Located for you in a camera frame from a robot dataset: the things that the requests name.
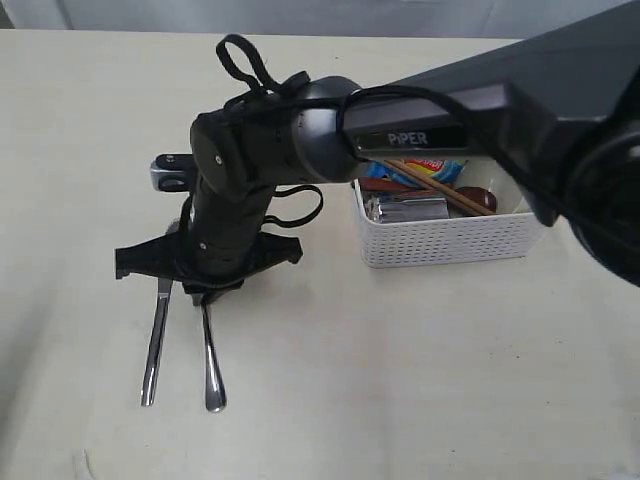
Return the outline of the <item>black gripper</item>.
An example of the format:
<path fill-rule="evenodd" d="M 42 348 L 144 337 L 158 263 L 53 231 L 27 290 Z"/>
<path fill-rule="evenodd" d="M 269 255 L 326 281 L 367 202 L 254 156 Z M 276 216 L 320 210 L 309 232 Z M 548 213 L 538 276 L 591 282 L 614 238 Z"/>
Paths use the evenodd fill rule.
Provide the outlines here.
<path fill-rule="evenodd" d="M 239 202 L 195 193 L 183 204 L 175 232 L 115 250 L 115 277 L 130 274 L 179 281 L 193 305 L 209 305 L 244 280 L 302 257 L 297 238 L 261 230 L 273 189 Z"/>

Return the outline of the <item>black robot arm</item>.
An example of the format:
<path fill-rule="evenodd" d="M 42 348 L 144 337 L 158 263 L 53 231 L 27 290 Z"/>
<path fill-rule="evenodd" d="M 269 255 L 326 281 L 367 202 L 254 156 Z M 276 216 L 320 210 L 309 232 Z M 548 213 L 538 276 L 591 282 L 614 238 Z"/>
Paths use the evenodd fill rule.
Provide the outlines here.
<path fill-rule="evenodd" d="M 263 231 L 271 201 L 347 183 L 368 162 L 494 160 L 538 221 L 564 217 L 583 248 L 639 281 L 639 35 L 602 18 L 387 85 L 284 81 L 230 34 L 216 53 L 246 91 L 196 117 L 191 150 L 155 160 L 155 186 L 187 193 L 174 232 L 115 252 L 115 275 L 218 295 L 302 255 Z"/>

